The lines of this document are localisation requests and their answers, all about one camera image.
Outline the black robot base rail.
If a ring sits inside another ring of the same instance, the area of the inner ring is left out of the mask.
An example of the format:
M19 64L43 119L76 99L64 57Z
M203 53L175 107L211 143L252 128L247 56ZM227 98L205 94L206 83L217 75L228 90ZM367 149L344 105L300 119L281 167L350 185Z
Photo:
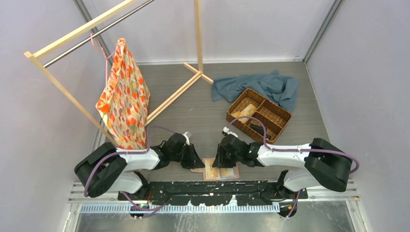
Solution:
M278 187L272 181L152 181L137 193L128 193L136 201L150 201L176 206L227 205L236 200L239 206L269 205L285 200L293 201L297 193Z

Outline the woven wicker divided basket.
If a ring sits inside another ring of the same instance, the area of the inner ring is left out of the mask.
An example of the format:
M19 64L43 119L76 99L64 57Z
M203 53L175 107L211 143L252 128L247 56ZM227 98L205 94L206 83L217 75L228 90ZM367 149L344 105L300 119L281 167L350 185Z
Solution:
M231 113L236 111L242 111L249 104L253 104L257 107L255 113L251 116L258 119L261 123L255 121L254 119L249 119L246 123L242 123L239 120L233 123L233 126L238 128L244 134L249 136L256 142L263 141L263 135L260 135L256 131L250 128L250 124L264 125L266 128L266 133L272 135L271 140L266 140L268 144L274 144L278 137L283 133L285 127L291 119L291 113L276 105L269 99L263 97L256 91L248 88L239 97L234 100L231 106L227 110L226 120L231 122L234 118Z

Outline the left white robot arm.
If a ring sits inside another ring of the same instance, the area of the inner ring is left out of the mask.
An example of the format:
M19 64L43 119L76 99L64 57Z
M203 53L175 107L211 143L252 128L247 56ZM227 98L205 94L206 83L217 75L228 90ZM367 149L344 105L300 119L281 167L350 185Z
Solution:
M85 188L85 197L117 191L143 200L150 187L141 169L158 170L170 162L179 162L184 169L205 167L189 138L189 132L174 133L161 144L143 150L122 149L106 142L79 162L74 173Z

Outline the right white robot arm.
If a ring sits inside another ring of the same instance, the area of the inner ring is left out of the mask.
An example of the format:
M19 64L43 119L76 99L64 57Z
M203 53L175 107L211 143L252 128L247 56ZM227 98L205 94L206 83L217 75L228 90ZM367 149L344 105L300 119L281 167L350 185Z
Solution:
M248 167L285 166L277 181L276 192L289 198L295 192L323 186L335 192L347 189L353 158L321 138L303 145L247 144L227 127L218 144L212 164L215 168L233 168L238 162Z

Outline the orange credit card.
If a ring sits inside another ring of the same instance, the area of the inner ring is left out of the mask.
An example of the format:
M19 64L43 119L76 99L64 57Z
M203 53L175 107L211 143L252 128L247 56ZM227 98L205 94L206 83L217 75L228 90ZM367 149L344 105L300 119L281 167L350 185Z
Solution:
M233 118L238 118L238 117L242 116L242 114L241 114L240 111L236 111L236 112L234 112L234 113L231 113L231 116L232 116Z

